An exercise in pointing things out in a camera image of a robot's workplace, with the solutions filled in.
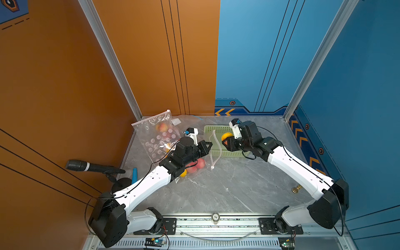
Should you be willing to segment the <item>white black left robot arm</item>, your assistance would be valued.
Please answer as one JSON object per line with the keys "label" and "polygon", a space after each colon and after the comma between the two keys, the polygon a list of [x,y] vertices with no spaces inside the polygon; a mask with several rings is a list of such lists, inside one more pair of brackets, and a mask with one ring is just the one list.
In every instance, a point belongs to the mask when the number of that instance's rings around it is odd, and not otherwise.
{"label": "white black left robot arm", "polygon": [[178,178],[187,167],[208,155],[212,142],[195,143],[191,137],[182,137],[173,151],[169,151],[145,177],[114,194],[103,193],[97,199],[88,219],[88,226],[106,247],[112,247],[126,233],[151,231],[161,228],[162,215],[153,207],[135,212],[134,209],[158,189]]}

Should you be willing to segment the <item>clear zip-top bag blue zipper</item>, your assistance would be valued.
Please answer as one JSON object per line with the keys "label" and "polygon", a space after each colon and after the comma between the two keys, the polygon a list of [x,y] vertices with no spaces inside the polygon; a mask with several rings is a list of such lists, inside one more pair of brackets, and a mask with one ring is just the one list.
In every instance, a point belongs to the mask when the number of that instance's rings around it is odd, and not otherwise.
{"label": "clear zip-top bag blue zipper", "polygon": [[171,121],[180,132],[184,132],[189,127],[197,128],[204,119],[194,115],[179,115],[172,116]]}

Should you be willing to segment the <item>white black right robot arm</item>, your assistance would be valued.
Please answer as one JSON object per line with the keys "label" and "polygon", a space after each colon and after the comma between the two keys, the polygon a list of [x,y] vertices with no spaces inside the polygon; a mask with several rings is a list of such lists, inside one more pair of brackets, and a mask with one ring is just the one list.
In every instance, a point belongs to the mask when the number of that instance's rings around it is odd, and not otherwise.
{"label": "white black right robot arm", "polygon": [[251,152],[265,162],[279,168],[296,181],[311,196],[311,201],[298,206],[283,207],[274,218],[276,231],[289,233],[292,227],[317,223],[323,228],[333,229],[337,222],[345,223],[349,208],[349,185],[343,179],[333,180],[313,169],[294,156],[277,137],[263,137],[260,126],[252,121],[230,121],[233,134],[224,134],[223,146],[230,152]]}

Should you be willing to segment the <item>pink basket peach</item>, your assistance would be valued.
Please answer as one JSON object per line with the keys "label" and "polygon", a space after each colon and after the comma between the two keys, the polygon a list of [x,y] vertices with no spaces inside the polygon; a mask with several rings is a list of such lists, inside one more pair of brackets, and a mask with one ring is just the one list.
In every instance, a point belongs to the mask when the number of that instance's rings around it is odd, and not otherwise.
{"label": "pink basket peach", "polygon": [[188,165],[188,166],[186,166],[185,169],[189,174],[193,174],[193,173],[197,172],[197,170],[198,170],[197,163]]}
{"label": "pink basket peach", "polygon": [[203,158],[197,160],[196,168],[203,169],[206,166],[206,162]]}

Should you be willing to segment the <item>clear zip-top bag pink zipper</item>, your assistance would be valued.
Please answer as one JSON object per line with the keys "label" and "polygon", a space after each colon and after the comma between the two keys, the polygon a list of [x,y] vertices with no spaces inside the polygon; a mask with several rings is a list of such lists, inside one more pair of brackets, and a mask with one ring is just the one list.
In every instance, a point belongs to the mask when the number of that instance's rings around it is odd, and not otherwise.
{"label": "clear zip-top bag pink zipper", "polygon": [[[171,118],[172,114],[168,109],[163,113],[131,124],[152,162],[164,157],[182,137],[181,132],[173,125]],[[167,132],[161,133],[156,130],[156,125],[161,122],[165,122],[169,126]]]}

